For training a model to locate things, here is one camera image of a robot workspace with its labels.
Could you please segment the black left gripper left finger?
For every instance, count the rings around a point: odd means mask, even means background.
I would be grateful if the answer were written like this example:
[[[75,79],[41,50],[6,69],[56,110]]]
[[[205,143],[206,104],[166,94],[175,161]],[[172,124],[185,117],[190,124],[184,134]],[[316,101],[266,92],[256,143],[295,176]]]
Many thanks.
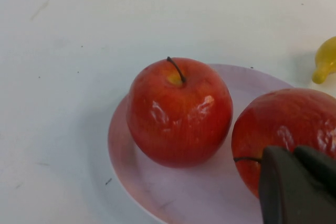
[[[302,205],[294,179],[300,165],[286,149],[269,146],[264,149],[259,179],[259,201],[263,223],[302,223]]]

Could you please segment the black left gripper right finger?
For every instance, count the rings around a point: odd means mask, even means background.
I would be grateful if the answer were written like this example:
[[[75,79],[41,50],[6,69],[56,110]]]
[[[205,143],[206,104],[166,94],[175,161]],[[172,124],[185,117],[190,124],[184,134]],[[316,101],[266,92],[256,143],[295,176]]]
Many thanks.
[[[335,223],[335,159],[308,146],[296,147],[293,154],[309,186],[304,193],[307,223]]]

